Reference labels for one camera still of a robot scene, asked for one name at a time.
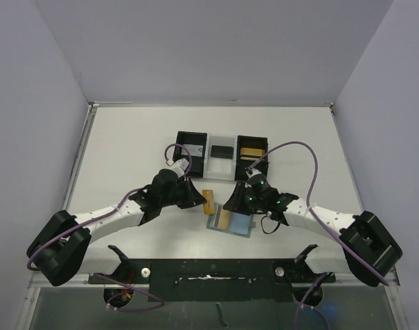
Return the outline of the green leather card holder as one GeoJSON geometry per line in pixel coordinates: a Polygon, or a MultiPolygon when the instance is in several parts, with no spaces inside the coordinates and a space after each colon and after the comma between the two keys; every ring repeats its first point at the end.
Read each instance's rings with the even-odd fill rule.
{"type": "Polygon", "coordinates": [[[256,223],[253,220],[252,215],[248,216],[244,214],[230,212],[230,223],[227,230],[220,230],[213,227],[215,216],[221,208],[221,204],[215,204],[216,213],[208,216],[206,228],[217,232],[223,232],[226,234],[249,238],[251,236],[252,229],[256,228],[256,223]]]}

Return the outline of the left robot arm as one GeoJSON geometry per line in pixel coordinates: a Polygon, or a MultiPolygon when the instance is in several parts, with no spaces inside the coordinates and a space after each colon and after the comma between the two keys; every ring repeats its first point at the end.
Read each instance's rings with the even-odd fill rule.
{"type": "Polygon", "coordinates": [[[142,226],[158,217],[163,208],[188,209],[205,203],[188,177],[162,169],[150,184],[129,191],[115,205],[83,214],[56,212],[27,249],[27,267],[42,273],[55,287],[77,274],[114,275],[128,261],[127,256],[114,245],[90,250],[92,243],[142,226]]]}

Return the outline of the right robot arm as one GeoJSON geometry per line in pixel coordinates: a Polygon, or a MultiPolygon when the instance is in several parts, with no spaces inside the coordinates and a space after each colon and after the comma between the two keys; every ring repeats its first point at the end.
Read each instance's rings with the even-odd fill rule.
{"type": "Polygon", "coordinates": [[[282,225],[335,241],[334,248],[314,244],[302,257],[302,265],[313,274],[352,274],[376,287],[387,283],[386,275],[403,255],[374,213],[348,214],[309,204],[297,195],[279,192],[264,175],[238,182],[223,208],[243,215],[266,215],[282,225]]]}

